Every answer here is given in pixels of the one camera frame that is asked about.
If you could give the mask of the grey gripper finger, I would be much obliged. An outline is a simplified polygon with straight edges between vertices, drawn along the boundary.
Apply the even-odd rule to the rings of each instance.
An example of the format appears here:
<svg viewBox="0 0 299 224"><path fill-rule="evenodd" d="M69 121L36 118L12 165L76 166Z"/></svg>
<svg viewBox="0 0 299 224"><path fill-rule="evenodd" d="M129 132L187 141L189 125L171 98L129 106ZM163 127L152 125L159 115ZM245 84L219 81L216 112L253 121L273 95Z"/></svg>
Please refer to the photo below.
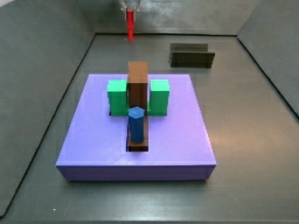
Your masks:
<svg viewBox="0 0 299 224"><path fill-rule="evenodd" d="M135 11L139 12L140 11L140 3L141 3L141 0L135 0Z"/></svg>
<svg viewBox="0 0 299 224"><path fill-rule="evenodd" d="M120 10L124 12L124 20L127 21L127 4L125 0L119 0L120 3Z"/></svg>

